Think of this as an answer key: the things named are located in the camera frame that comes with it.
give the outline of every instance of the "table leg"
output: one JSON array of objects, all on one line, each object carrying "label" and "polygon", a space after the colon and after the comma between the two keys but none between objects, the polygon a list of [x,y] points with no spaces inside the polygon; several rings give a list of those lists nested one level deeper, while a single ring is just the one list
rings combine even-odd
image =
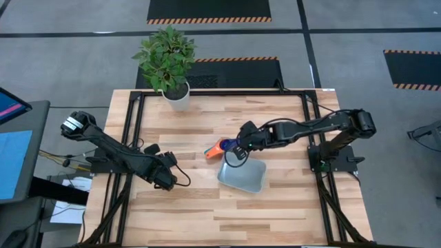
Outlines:
[{"label": "table leg", "polygon": [[34,176],[29,189],[29,197],[33,196],[41,196],[85,206],[88,201],[89,193]]}]

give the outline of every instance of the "white flower pot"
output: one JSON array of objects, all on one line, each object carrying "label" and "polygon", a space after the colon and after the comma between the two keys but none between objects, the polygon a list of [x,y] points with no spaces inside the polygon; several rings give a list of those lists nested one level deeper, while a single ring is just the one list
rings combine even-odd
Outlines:
[{"label": "white flower pot", "polygon": [[188,84],[188,82],[186,82],[186,84],[188,86],[187,94],[179,100],[170,100],[167,97],[165,97],[164,92],[162,92],[164,99],[167,100],[167,102],[172,106],[174,111],[182,112],[188,110],[190,106],[190,85]]}]

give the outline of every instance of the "black floor mat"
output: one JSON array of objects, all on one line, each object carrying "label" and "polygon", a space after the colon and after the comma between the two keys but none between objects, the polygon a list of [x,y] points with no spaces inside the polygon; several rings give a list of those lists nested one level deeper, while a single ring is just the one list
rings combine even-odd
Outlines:
[{"label": "black floor mat", "polygon": [[410,90],[441,90],[439,52],[384,50],[393,86]]},{"label": "black floor mat", "polygon": [[[138,68],[137,89],[151,89]],[[187,81],[192,89],[201,88],[270,88],[282,80],[277,57],[196,59]]]},{"label": "black floor mat", "polygon": [[147,24],[270,22],[268,0],[151,0]]}]

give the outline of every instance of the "white paper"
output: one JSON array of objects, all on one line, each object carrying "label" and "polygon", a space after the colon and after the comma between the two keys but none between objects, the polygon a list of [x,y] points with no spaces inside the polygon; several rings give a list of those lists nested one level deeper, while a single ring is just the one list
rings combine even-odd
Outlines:
[{"label": "white paper", "polygon": [[[84,178],[84,177],[76,177],[73,178],[71,181],[69,181],[68,179],[64,179],[62,185],[68,186],[70,185],[70,182],[72,182],[73,186],[76,189],[80,189],[83,191],[89,191],[90,186],[92,185],[92,179]],[[59,200],[57,201],[55,206],[56,207],[54,208],[54,212],[52,213],[53,216],[50,218],[51,223],[81,224],[83,222],[82,217],[85,209],[84,206],[65,203]]]}]

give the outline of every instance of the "orange toy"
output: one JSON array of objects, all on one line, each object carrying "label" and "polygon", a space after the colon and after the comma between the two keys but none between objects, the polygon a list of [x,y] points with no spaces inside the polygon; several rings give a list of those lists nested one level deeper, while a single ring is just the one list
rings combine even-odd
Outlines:
[{"label": "orange toy", "polygon": [[219,154],[223,154],[228,147],[236,143],[236,139],[220,138],[216,144],[205,150],[205,158],[209,159]]}]

